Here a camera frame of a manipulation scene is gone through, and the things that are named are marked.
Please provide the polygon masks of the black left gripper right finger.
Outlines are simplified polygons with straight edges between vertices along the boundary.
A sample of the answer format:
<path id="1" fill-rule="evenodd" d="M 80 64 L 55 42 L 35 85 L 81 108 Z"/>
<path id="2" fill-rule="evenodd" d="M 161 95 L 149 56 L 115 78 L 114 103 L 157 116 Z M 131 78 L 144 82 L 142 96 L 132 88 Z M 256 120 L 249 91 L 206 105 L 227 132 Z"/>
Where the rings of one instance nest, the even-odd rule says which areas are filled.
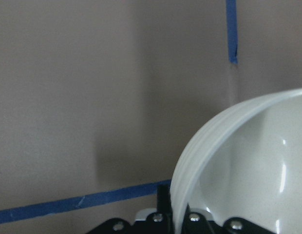
<path id="1" fill-rule="evenodd" d="M 182 224 L 182 234 L 213 234 L 214 231 L 210 224 L 212 220 L 208 211 L 190 208 L 188 205 Z"/>

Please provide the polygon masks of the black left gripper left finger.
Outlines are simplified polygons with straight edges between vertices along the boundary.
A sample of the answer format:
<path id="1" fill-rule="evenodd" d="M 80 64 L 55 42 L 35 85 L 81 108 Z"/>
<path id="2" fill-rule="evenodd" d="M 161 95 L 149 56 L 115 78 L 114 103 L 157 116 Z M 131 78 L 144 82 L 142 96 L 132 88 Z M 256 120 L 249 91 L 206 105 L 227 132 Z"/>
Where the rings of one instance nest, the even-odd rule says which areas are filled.
<path id="1" fill-rule="evenodd" d="M 164 234 L 172 234 L 174 231 L 172 221 L 172 207 L 170 199 L 170 188 L 168 185 L 157 187 L 157 211 L 156 222 Z"/>

